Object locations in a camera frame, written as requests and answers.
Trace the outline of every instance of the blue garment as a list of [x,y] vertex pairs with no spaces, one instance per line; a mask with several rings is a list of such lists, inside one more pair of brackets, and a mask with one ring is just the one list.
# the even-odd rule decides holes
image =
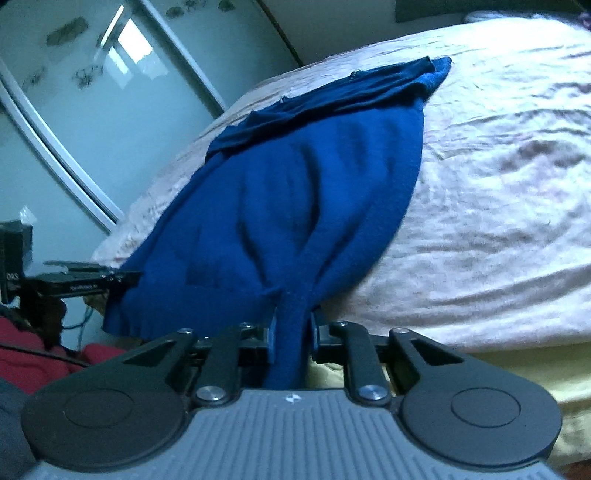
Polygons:
[[268,388],[298,386],[310,310],[353,287],[402,221],[423,146],[423,103],[451,60],[353,72],[227,127],[125,263],[138,286],[104,329],[213,336],[276,312]]

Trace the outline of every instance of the frosted glass panel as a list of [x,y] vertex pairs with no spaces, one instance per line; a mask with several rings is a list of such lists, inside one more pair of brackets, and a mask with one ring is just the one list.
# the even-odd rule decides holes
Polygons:
[[252,0],[152,0],[228,105],[297,63]]
[[[84,261],[106,237],[102,228],[66,192],[37,157],[0,105],[0,221],[19,219],[27,208],[33,223],[33,259]],[[82,299],[66,300],[65,325],[82,321]],[[102,318],[86,326],[84,343],[109,343],[102,332]],[[63,344],[77,347],[77,330],[64,333]]]
[[142,10],[117,0],[11,0],[0,56],[33,106],[126,211],[213,119]]

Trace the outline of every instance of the ribbed surface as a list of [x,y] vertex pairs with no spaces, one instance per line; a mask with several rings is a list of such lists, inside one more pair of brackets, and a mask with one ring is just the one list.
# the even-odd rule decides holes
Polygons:
[[245,391],[229,407],[201,411],[183,437],[146,463],[102,474],[40,464],[26,480],[550,480],[543,464],[479,473],[442,464],[410,443],[381,408],[342,390]]

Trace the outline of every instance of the dark headboard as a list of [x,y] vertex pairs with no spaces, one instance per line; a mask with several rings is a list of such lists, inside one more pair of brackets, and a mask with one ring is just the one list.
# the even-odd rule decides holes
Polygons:
[[518,10],[533,12],[578,13],[589,6],[591,0],[394,0],[396,22],[407,22],[430,17],[474,10]]

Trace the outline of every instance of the silver door rail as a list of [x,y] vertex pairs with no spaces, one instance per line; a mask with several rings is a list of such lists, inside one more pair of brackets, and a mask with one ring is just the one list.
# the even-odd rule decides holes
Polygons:
[[154,20],[154,22],[158,25],[159,29],[164,33],[164,36],[168,38],[170,43],[174,46],[177,50],[178,54],[182,57],[182,59],[187,63],[189,68],[193,71],[194,75],[198,78],[201,84],[205,87],[205,89],[209,92],[212,100],[215,102],[217,107],[223,112],[228,110],[228,106],[226,102],[223,100],[220,93],[216,90],[213,86],[213,83],[205,72],[201,69],[201,67],[197,64],[193,56],[187,50],[187,47],[183,45],[183,42],[177,37],[174,33],[173,29],[170,28],[168,22],[164,19],[162,15],[156,10],[154,5],[150,2],[150,0],[137,0],[142,7],[144,7],[146,13]]
[[7,114],[14,121],[17,128],[37,152],[41,160],[46,164],[57,180],[82,204],[84,208],[105,228],[112,232],[115,228],[114,221],[90,198],[86,192],[74,181],[72,176],[63,167],[53,153],[47,148],[43,140],[37,135],[29,124],[21,110],[14,102],[8,90],[0,82],[0,102],[4,105]]
[[33,107],[32,103],[22,91],[21,86],[1,58],[0,83],[4,84],[12,101],[20,110],[19,113],[26,119],[29,128],[33,129],[36,135],[38,135],[42,142],[45,143],[52,152],[52,157],[54,157],[61,167],[72,176],[73,180],[79,184],[79,188],[81,188],[86,195],[104,210],[104,213],[111,219],[112,223],[117,223],[119,220],[122,220],[124,213],[119,207],[117,207],[115,202],[103,192],[94,180],[90,178],[80,164],[74,159],[74,157],[72,157],[70,152],[68,152],[64,145],[54,135],[51,128],[45,123],[36,108]]

